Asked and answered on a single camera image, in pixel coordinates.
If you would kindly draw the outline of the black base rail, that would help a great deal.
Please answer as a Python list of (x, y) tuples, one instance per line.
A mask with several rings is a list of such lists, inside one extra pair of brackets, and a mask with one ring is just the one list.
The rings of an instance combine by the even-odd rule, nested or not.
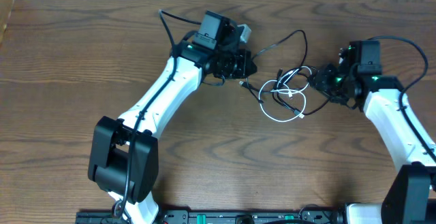
[(308, 205), (301, 209), (275, 211), (163, 209), (156, 224), (238, 224), (238, 223), (348, 223), (344, 209)]

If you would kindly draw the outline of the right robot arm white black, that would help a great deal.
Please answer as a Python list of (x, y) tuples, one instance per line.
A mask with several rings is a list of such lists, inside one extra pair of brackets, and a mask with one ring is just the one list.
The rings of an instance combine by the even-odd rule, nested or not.
[(381, 36), (350, 42), (309, 84), (332, 103), (359, 109), (374, 124), (397, 171), (380, 204), (351, 203), (335, 210), (331, 223), (434, 223), (435, 143), (412, 110), (407, 86), (386, 76)]

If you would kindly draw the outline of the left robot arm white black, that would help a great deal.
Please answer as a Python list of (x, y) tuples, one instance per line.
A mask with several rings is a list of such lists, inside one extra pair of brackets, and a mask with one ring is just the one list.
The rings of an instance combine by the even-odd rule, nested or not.
[(207, 11), (180, 42), (170, 40), (170, 57), (160, 77), (118, 118), (102, 117), (93, 132), (88, 177), (114, 198), (113, 219), (153, 223), (159, 206), (152, 189), (159, 172), (158, 139), (183, 101), (211, 74), (225, 82), (257, 71), (246, 24)]

